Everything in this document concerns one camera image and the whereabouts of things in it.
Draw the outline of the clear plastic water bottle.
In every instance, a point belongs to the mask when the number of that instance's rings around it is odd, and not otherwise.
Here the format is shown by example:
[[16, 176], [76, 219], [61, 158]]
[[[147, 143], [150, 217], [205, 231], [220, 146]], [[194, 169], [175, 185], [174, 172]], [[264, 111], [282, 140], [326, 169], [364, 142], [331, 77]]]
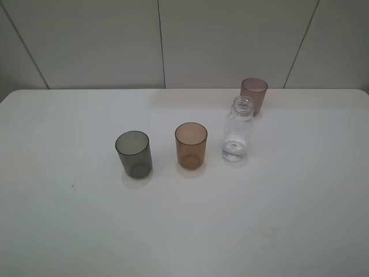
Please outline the clear plastic water bottle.
[[225, 119], [222, 156], [228, 162], [239, 162], [247, 153], [254, 126], [254, 103], [248, 96], [234, 99]]

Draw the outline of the brown translucent plastic cup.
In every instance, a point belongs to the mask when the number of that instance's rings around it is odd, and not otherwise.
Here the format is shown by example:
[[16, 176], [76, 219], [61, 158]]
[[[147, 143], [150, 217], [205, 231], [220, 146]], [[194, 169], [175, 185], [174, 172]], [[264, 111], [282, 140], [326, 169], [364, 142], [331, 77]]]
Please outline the brown translucent plastic cup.
[[175, 130], [178, 163], [186, 170], [196, 170], [205, 160], [208, 131], [200, 123], [186, 122]]

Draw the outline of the grey translucent plastic cup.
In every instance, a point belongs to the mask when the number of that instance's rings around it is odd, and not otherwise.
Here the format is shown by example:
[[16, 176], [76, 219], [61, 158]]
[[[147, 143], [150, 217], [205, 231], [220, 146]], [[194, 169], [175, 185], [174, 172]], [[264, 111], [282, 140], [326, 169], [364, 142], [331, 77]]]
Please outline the grey translucent plastic cup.
[[152, 171], [152, 155], [149, 137], [139, 130], [121, 134], [115, 149], [125, 173], [132, 179], [146, 178]]

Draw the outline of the pink translucent plastic cup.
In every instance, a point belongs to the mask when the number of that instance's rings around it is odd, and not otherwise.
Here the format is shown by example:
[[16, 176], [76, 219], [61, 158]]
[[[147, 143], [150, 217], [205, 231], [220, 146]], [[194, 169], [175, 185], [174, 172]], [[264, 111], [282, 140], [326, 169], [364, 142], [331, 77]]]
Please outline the pink translucent plastic cup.
[[247, 78], [242, 81], [240, 96], [247, 96], [253, 100], [255, 117], [260, 112], [267, 90], [268, 84], [259, 78]]

